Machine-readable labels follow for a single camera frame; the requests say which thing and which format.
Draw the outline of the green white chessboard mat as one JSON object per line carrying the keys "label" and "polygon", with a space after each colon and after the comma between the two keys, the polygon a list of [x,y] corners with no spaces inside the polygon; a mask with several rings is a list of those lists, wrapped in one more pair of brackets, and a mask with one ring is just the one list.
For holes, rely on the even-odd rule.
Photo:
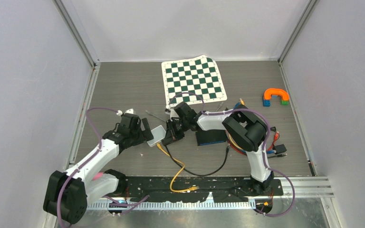
{"label": "green white chessboard mat", "polygon": [[161,63],[165,104],[189,105],[227,100],[222,77],[215,60],[206,55]]}

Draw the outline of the orange arch toy block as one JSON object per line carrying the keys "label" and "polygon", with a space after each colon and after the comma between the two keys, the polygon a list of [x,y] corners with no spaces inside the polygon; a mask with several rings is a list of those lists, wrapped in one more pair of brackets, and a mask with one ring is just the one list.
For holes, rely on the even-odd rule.
{"label": "orange arch toy block", "polygon": [[270,100],[272,98],[272,96],[279,96],[281,98],[281,100],[283,100],[283,101],[289,101],[289,99],[290,99],[289,94],[285,90],[279,89],[279,88],[267,89],[264,92],[263,99]]}

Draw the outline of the black network switch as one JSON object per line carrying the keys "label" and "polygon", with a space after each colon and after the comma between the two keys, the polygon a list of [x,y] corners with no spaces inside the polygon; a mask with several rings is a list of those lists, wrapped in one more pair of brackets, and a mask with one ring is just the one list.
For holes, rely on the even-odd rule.
{"label": "black network switch", "polygon": [[198,146],[224,143],[227,141],[226,133],[223,130],[198,131],[195,133]]}

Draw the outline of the small white grey hub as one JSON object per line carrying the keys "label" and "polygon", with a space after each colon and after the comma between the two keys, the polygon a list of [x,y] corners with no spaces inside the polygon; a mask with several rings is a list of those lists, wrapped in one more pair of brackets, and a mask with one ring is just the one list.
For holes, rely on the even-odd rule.
{"label": "small white grey hub", "polygon": [[159,125],[151,130],[151,133],[153,135],[153,139],[149,140],[147,144],[150,147],[156,146],[157,143],[159,143],[161,140],[163,140],[166,136],[166,130],[162,125]]}

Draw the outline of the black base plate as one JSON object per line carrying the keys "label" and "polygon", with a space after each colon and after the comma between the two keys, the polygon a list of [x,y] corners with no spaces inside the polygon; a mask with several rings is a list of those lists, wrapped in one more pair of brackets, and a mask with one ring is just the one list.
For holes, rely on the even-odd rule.
{"label": "black base plate", "polygon": [[129,176],[110,197],[138,202],[145,196],[148,202],[204,202],[213,197],[217,203],[245,202],[249,197],[282,196],[281,181],[272,180],[262,190],[249,177],[172,177]]}

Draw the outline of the pink marker pen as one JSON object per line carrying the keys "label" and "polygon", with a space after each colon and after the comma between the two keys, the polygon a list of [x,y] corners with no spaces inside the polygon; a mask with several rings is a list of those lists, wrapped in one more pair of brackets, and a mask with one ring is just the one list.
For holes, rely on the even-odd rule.
{"label": "pink marker pen", "polygon": [[95,181],[95,180],[97,180],[97,179],[99,179],[99,178],[101,178],[102,176],[104,175],[104,173],[103,172],[99,172],[99,173],[97,173],[94,177],[93,177],[93,181]]}

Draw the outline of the blue toy block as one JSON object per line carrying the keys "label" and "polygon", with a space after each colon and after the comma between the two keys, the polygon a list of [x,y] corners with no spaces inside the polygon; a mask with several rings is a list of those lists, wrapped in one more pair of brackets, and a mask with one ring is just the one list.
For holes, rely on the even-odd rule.
{"label": "blue toy block", "polygon": [[270,98],[262,97],[262,102],[264,107],[270,107]]}

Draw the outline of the black power adapter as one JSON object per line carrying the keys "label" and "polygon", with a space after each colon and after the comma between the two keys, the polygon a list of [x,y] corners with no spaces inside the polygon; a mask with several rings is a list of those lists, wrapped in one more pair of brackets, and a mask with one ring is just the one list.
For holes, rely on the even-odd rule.
{"label": "black power adapter", "polygon": [[274,145],[273,150],[275,154],[281,154],[287,151],[286,146],[284,144]]}

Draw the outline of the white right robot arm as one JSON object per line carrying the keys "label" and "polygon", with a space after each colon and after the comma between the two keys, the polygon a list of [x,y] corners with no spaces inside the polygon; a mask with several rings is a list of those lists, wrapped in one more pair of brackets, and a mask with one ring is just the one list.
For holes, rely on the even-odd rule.
{"label": "white right robot arm", "polygon": [[274,173],[270,169],[266,155],[266,139],[270,133],[264,120],[238,104],[227,111],[194,111],[187,103],[179,103],[166,122],[164,146],[181,140],[188,130],[208,132],[222,130],[231,137],[230,141],[246,153],[250,163],[250,183],[255,193],[266,194],[271,189]]}

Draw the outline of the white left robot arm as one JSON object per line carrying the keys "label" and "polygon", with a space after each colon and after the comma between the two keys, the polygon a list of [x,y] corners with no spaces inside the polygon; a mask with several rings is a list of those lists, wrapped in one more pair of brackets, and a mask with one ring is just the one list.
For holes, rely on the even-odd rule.
{"label": "white left robot arm", "polygon": [[126,176],[109,169],[96,175],[124,150],[154,138],[147,118],[123,113],[115,128],[99,136],[98,145],[81,161],[66,171],[54,171],[48,180],[43,210],[69,224],[78,223],[87,207],[112,193],[126,193]]}

